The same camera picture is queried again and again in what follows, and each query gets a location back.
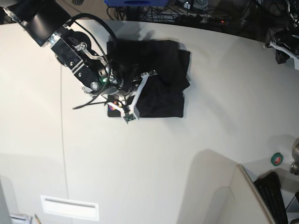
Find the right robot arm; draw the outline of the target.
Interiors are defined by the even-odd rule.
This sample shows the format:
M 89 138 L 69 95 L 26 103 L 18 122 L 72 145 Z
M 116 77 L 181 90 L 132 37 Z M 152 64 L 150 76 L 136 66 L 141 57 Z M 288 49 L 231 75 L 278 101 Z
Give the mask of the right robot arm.
M 87 13 L 70 16 L 54 0 L 2 0 L 0 6 L 39 46 L 49 45 L 57 60 L 72 71 L 86 93 L 125 97 L 137 91 L 142 80 L 137 64 L 116 59 L 117 37 L 99 17 Z M 81 18 L 98 22 L 109 33 L 108 54 L 99 55 L 92 49 L 94 36 L 88 30 L 71 29 Z

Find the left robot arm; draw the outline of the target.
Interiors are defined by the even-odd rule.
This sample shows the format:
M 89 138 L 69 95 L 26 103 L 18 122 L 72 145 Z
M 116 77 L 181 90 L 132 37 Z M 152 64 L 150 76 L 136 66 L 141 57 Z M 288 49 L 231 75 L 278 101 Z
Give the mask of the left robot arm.
M 277 64 L 286 63 L 288 59 L 294 60 L 294 67 L 299 69 L 299 1 L 285 0 L 288 23 L 286 27 L 276 32 L 265 44 L 266 48 L 275 49 Z

